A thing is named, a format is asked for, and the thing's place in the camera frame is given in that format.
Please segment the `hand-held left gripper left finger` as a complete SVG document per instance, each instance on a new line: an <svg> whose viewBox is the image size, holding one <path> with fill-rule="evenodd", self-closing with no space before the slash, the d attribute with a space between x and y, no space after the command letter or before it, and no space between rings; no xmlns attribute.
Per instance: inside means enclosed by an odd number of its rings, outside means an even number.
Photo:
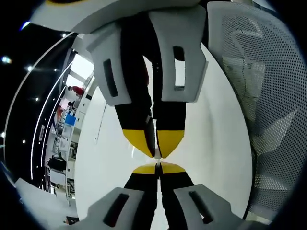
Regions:
<svg viewBox="0 0 307 230"><path fill-rule="evenodd" d="M134 230L137 219L151 223L157 203L156 164L133 170L124 187L116 187L88 209L89 230Z"/></svg>

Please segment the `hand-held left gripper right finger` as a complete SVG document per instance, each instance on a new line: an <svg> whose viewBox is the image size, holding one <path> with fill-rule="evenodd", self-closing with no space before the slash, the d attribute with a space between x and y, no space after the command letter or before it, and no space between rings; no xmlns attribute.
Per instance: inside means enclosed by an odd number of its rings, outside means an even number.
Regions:
<svg viewBox="0 0 307 230"><path fill-rule="evenodd" d="M228 201L206 186L194 185L179 165L161 162L162 202L170 229L237 230L242 219Z"/></svg>

